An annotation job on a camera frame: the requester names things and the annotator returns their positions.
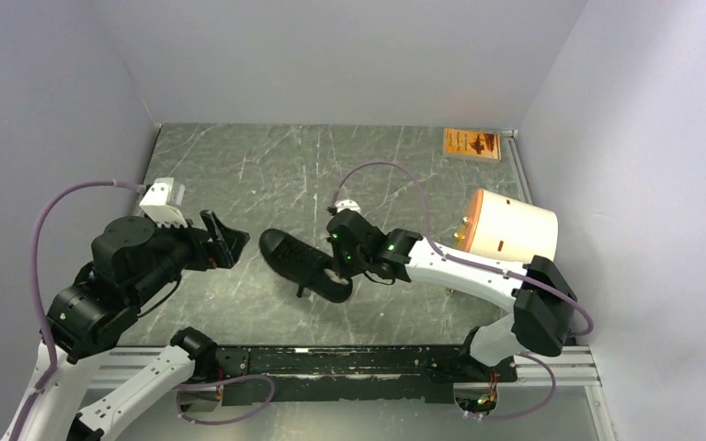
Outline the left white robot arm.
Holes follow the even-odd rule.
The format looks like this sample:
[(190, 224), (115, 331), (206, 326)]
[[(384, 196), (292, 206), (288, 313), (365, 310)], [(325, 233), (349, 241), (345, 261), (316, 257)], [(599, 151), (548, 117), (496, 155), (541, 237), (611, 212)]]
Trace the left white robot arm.
[(92, 242), (92, 261), (41, 311), (37, 362), (7, 440), (112, 440), (171, 389), (220, 380), (218, 346), (188, 327), (101, 400), (82, 407), (91, 379), (138, 322), (142, 309), (184, 271), (229, 269), (249, 242), (210, 210), (201, 227), (147, 216), (112, 221)]

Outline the black canvas shoe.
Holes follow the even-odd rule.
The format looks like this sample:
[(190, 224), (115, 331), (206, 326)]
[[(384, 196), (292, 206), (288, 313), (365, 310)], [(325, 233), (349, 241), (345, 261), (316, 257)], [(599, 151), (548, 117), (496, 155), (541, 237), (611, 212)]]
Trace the black canvas shoe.
[(336, 276), (331, 255), (278, 229), (263, 231), (258, 245), (267, 265), (297, 286), (297, 298), (306, 290), (333, 303), (343, 303), (351, 297), (352, 281)]

